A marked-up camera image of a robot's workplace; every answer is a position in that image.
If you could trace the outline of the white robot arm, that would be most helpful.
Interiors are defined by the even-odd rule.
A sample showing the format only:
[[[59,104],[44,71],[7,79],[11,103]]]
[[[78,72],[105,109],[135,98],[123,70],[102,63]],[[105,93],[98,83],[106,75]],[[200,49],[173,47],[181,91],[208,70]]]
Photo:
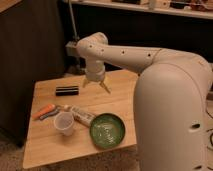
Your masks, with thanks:
[[[207,171],[204,116],[213,71],[202,56],[114,46],[101,32],[81,39],[77,51],[139,75],[133,110],[142,171]]]

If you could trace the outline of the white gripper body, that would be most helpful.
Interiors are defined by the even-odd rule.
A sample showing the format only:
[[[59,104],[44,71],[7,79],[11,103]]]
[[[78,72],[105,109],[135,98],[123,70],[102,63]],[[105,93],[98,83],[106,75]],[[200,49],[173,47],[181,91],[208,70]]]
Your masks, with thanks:
[[[105,78],[105,65],[100,60],[87,60],[86,61],[86,78],[89,81],[100,82]]]

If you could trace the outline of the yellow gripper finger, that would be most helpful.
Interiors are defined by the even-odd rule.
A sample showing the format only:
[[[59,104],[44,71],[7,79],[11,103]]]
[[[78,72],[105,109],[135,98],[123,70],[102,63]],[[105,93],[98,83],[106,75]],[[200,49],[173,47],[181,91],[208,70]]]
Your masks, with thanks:
[[[89,80],[85,77],[83,79],[82,87],[85,88],[89,84]]]
[[[107,87],[107,85],[105,84],[104,81],[100,82],[100,86],[107,92],[107,93],[111,93],[109,88]]]

